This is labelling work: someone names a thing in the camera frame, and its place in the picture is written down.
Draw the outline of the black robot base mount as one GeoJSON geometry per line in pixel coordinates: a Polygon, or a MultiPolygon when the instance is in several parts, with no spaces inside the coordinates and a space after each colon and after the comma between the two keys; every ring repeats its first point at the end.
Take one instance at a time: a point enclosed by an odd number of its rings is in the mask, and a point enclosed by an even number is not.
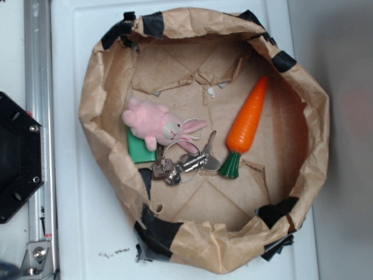
{"type": "Polygon", "coordinates": [[[1,92],[1,223],[43,184],[42,126],[1,92]]]}

